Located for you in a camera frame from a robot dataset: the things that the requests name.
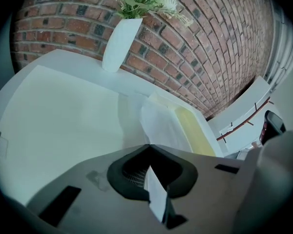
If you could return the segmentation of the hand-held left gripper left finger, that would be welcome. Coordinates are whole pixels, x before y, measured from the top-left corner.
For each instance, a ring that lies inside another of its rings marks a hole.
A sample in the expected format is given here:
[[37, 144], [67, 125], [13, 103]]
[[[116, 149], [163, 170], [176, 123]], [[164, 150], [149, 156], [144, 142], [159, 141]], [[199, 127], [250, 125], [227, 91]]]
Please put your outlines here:
[[108, 167], [116, 160], [147, 146], [135, 146], [82, 161], [43, 186], [27, 208], [47, 223], [58, 209], [51, 203], [61, 194], [80, 192], [57, 225], [65, 234], [167, 234], [146, 201], [126, 199], [107, 180]]

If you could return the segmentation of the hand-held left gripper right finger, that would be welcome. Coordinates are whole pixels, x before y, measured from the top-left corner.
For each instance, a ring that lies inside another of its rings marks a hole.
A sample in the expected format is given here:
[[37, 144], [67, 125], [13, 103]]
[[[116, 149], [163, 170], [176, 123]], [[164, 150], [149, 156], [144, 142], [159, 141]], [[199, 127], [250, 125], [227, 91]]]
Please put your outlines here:
[[151, 234], [231, 234], [247, 191], [243, 160], [151, 145], [152, 168], [167, 192], [164, 223]]

